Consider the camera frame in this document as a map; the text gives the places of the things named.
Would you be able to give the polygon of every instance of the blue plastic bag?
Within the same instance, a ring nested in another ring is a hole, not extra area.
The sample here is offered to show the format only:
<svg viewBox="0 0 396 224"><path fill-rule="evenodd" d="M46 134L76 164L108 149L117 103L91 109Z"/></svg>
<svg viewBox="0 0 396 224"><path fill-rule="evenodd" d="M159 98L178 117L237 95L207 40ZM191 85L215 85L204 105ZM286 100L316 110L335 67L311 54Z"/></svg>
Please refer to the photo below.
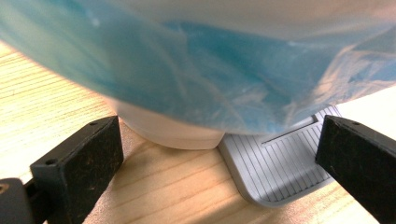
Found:
<svg viewBox="0 0 396 224"><path fill-rule="evenodd" d="M94 91L280 132L396 83L396 2L2 0L0 39Z"/></svg>

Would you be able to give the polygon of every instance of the plastic package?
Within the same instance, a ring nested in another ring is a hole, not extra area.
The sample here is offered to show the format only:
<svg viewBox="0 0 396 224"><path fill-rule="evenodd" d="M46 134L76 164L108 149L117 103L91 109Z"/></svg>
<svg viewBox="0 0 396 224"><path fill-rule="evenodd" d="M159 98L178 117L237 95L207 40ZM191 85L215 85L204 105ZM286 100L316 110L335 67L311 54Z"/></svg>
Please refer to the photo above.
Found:
<svg viewBox="0 0 396 224"><path fill-rule="evenodd" d="M396 2L3 0L0 39L121 103L277 133L396 83Z"/></svg>

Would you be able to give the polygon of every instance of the tabletop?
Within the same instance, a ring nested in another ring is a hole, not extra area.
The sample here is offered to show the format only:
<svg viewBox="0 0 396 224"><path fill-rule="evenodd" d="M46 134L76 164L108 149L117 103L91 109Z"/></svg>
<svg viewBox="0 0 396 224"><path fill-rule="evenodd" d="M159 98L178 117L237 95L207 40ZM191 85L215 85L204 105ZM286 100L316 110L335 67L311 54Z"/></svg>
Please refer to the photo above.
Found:
<svg viewBox="0 0 396 224"><path fill-rule="evenodd" d="M396 139L396 88L340 105ZM85 124L115 113L97 93L0 42L0 178L29 165ZM217 148L156 145L120 121L125 161L84 223L376 223L338 183L279 208L245 201Z"/></svg>

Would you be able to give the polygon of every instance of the ribbed gray surface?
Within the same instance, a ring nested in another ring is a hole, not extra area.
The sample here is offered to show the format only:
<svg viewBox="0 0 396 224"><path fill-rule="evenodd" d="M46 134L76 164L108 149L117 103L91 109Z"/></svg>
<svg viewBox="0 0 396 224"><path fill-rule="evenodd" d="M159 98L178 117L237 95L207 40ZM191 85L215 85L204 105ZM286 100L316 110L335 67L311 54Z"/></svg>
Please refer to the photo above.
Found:
<svg viewBox="0 0 396 224"><path fill-rule="evenodd" d="M261 136L226 135L220 150L241 193L251 201L278 206L332 181L315 164L320 130L326 114L340 116L336 107L318 112L318 122L262 142Z"/></svg>

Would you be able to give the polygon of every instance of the wooden surface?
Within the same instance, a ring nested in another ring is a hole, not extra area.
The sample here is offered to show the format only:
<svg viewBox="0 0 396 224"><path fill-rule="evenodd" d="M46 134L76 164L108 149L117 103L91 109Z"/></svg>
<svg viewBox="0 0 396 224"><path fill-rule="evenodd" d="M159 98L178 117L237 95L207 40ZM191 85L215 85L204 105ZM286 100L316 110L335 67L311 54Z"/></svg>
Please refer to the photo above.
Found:
<svg viewBox="0 0 396 224"><path fill-rule="evenodd" d="M396 88L378 95L342 109L396 138ZM36 159L86 123L114 114L98 94L2 43L0 112L0 178L24 181ZM239 195L216 148L161 147L123 123L121 135L125 162L85 223L376 223L335 182L283 207L261 208Z"/></svg>

